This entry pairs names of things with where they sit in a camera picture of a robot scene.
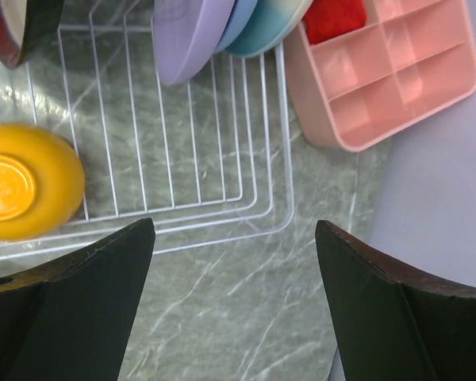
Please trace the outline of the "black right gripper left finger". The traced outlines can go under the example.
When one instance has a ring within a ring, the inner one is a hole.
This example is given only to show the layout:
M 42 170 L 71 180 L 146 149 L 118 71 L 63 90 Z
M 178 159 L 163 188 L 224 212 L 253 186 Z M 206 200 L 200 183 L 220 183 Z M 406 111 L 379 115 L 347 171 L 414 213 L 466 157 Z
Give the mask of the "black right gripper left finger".
M 0 380 L 115 380 L 152 260 L 144 218 L 0 277 Z

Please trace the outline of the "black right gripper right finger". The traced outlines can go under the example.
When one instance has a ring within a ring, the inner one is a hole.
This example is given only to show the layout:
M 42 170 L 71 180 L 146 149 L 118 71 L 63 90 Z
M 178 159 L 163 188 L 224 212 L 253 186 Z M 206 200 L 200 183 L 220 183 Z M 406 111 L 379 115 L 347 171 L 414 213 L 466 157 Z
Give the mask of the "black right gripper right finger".
M 330 221 L 317 257 L 348 380 L 476 380 L 476 287 L 422 271 Z

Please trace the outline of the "orange-yellow bowl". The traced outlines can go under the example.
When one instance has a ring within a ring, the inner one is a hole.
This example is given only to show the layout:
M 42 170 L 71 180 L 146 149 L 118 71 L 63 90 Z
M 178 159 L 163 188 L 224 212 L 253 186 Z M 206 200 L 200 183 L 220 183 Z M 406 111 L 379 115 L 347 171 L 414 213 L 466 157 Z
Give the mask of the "orange-yellow bowl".
M 78 211 L 85 173 L 75 150 L 36 125 L 0 124 L 0 241 L 50 233 Z

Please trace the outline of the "white wire dish rack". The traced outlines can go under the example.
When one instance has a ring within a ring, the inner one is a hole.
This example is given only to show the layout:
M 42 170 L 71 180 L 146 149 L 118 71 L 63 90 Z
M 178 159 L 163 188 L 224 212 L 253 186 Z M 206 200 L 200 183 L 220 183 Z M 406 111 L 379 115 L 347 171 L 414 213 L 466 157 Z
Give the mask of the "white wire dish rack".
M 22 66 L 0 61 L 0 122 L 32 122 L 79 154 L 86 195 L 42 237 L 0 241 L 0 263 L 35 263 L 149 217 L 155 251 L 283 230 L 294 216 L 284 49 L 221 52 L 167 87 L 151 1 L 67 1 L 56 33 Z

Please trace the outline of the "dark red rimmed plate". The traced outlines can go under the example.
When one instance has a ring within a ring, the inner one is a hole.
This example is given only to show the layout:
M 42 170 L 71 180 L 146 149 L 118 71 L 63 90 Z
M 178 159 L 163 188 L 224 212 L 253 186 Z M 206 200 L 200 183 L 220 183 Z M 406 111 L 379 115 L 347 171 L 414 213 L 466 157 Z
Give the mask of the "dark red rimmed plate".
M 0 0 L 0 61 L 23 65 L 58 31 L 64 0 Z

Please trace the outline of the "lavender plate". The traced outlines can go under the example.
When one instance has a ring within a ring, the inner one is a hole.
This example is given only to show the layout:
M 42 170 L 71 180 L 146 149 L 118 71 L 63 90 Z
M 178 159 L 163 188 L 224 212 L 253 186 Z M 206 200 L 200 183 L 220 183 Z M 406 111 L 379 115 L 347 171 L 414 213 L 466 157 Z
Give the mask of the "lavender plate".
M 172 86 L 194 77 L 217 47 L 234 1 L 156 1 L 155 64 L 162 84 Z

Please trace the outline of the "cream and blue plate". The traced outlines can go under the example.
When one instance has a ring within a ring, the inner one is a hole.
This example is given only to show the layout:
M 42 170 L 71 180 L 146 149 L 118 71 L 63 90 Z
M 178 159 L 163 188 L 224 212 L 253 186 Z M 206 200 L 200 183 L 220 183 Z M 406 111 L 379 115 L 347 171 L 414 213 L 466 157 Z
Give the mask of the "cream and blue plate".
M 226 52 L 249 58 L 279 44 L 300 22 L 313 0 L 261 0 Z

